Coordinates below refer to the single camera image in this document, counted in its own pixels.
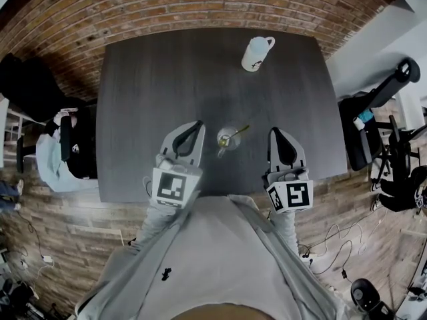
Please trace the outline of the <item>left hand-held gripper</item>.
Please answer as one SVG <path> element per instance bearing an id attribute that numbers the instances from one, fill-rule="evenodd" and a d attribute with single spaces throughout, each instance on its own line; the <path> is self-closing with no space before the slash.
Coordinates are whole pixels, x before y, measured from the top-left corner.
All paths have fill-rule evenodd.
<path id="1" fill-rule="evenodd" d="M 153 168 L 151 199 L 157 204 L 183 209 L 197 197 L 203 171 L 180 159 L 200 164 L 205 131 L 203 121 L 193 121 L 166 135 Z"/>

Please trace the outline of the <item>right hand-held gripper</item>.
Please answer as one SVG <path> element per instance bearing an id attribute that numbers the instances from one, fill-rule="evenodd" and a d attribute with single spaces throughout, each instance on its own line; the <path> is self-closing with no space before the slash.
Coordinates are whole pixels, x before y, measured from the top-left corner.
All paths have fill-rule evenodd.
<path id="1" fill-rule="evenodd" d="M 309 179 L 302 146 L 280 128 L 269 132 L 268 161 L 271 173 L 262 179 L 274 214 L 295 213 L 311 209 L 314 183 Z M 281 170 L 281 165 L 293 168 Z"/>

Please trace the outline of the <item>small gold spoon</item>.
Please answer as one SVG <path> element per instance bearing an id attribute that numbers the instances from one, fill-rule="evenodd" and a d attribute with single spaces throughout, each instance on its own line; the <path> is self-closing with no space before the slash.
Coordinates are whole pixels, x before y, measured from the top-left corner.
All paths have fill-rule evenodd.
<path id="1" fill-rule="evenodd" d="M 249 129 L 250 128 L 250 126 L 249 125 L 246 125 L 245 127 L 243 127 L 242 129 L 240 129 L 240 130 L 238 130 L 238 131 L 235 131 L 233 134 L 231 134 L 231 135 L 222 135 L 221 137 L 220 137 L 220 140 L 219 140 L 219 145 L 220 146 L 228 146 L 228 143 L 230 142 L 230 139 L 232 138 L 232 137 L 234 137 L 234 136 L 236 136 L 237 134 L 240 134 L 240 133 L 242 133 L 242 132 L 244 132 L 244 131 L 246 131 L 247 129 Z"/>

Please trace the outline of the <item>clear drinking glass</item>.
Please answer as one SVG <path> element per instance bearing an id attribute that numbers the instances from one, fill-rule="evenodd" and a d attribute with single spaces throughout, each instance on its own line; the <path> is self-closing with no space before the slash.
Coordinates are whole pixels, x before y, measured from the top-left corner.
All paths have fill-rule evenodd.
<path id="1" fill-rule="evenodd" d="M 220 137 L 222 135 L 231 135 L 235 131 L 237 131 L 237 129 L 235 127 L 223 127 L 222 129 L 219 130 L 219 132 L 217 134 L 217 142 L 218 142 L 218 146 L 219 146 L 219 150 L 218 150 L 218 154 L 217 154 L 218 159 L 222 158 L 224 156 L 224 154 L 226 153 L 226 151 L 233 151 L 240 146 L 240 143 L 241 143 L 240 134 L 237 134 L 236 136 L 232 137 L 230 139 L 230 142 L 228 143 L 228 146 L 223 147 L 223 146 L 219 145 L 219 140 L 220 140 Z"/>

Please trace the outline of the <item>person's left forearm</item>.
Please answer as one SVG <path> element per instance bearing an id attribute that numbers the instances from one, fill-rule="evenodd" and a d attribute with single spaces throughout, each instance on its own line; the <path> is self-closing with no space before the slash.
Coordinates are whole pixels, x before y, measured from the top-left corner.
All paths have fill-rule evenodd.
<path id="1" fill-rule="evenodd" d="M 137 232 L 136 239 L 131 246 L 140 251 L 153 238 L 170 226 L 182 209 L 162 204 L 150 205 L 141 229 Z"/>

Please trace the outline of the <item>person's right forearm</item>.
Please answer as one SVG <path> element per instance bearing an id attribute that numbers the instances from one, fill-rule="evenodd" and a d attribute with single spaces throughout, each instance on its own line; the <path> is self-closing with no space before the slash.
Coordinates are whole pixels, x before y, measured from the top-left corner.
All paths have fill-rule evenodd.
<path id="1" fill-rule="evenodd" d="M 284 238 L 284 241 L 287 243 L 288 247 L 298 256 L 299 251 L 295 228 L 295 213 L 274 213 L 270 216 L 270 221 L 278 233 Z"/>

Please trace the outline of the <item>black office chair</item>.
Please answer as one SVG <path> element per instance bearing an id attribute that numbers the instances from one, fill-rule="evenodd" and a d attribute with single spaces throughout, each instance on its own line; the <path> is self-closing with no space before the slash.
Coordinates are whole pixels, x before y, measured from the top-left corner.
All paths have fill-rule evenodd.
<path id="1" fill-rule="evenodd" d="M 381 122 L 377 122 L 373 117 L 369 122 L 363 123 L 358 118 L 359 114 L 364 110 L 369 109 L 372 112 L 373 109 L 383 106 L 407 84 L 418 82 L 420 77 L 417 62 L 407 57 L 399 62 L 393 74 L 379 86 L 368 93 L 361 91 L 338 103 L 346 153 L 354 171 L 371 164 L 381 154 L 383 145 L 381 129 L 378 128 L 378 123 Z"/>
<path id="2" fill-rule="evenodd" d="M 427 125 L 411 131 L 399 130 L 394 116 L 390 115 L 389 122 L 378 123 L 378 128 L 389 129 L 392 132 L 388 138 L 388 144 L 382 145 L 381 155 L 378 156 L 382 162 L 378 176 L 373 179 L 373 182 L 379 182 L 383 175 L 390 174 L 392 174 L 393 181 L 397 182 L 409 178 L 411 174 L 410 158 L 416 158 L 420 163 L 420 152 L 413 152 L 410 142 L 423 135 L 427 131 Z"/>

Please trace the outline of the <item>white mug with black print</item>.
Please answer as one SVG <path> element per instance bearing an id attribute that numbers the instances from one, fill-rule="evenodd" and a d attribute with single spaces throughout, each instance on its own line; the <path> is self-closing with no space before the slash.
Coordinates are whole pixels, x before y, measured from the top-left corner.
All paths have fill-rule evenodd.
<path id="1" fill-rule="evenodd" d="M 242 57 L 242 67 L 248 72 L 256 72 L 264 62 L 269 51 L 275 45 L 274 37 L 254 37 L 248 43 L 244 56 Z"/>

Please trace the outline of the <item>black jacket with white logo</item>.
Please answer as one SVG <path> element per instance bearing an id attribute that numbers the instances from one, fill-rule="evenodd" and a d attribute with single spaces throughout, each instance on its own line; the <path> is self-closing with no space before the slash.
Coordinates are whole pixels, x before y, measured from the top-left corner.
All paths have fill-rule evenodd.
<path id="1" fill-rule="evenodd" d="M 77 123 L 71 130 L 71 152 L 66 164 L 74 177 L 79 179 L 96 179 L 96 106 L 80 109 Z"/>

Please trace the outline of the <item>person's grey shirt torso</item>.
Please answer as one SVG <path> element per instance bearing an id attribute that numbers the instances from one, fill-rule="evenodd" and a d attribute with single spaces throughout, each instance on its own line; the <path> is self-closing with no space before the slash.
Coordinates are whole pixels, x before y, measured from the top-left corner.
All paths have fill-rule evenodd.
<path id="1" fill-rule="evenodd" d="M 196 199 L 140 251 L 131 243 L 77 320 L 350 320 L 250 197 Z"/>

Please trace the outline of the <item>light blue cloth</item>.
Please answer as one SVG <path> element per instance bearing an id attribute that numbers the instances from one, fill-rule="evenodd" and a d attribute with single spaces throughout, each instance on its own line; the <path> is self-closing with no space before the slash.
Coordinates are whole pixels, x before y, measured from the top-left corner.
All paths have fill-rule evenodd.
<path id="1" fill-rule="evenodd" d="M 48 134 L 42 134 L 36 144 L 36 161 L 40 178 L 54 192 L 76 192 L 97 189 L 97 179 L 76 178 L 61 160 L 61 146 L 58 140 Z"/>

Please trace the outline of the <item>round black device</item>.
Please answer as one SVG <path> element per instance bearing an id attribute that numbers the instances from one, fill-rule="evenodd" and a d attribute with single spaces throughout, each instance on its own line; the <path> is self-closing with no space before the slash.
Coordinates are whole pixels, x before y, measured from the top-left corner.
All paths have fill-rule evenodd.
<path id="1" fill-rule="evenodd" d="M 364 278 L 355 280 L 350 289 L 352 301 L 364 312 L 374 309 L 381 301 L 380 294 L 373 284 Z"/>

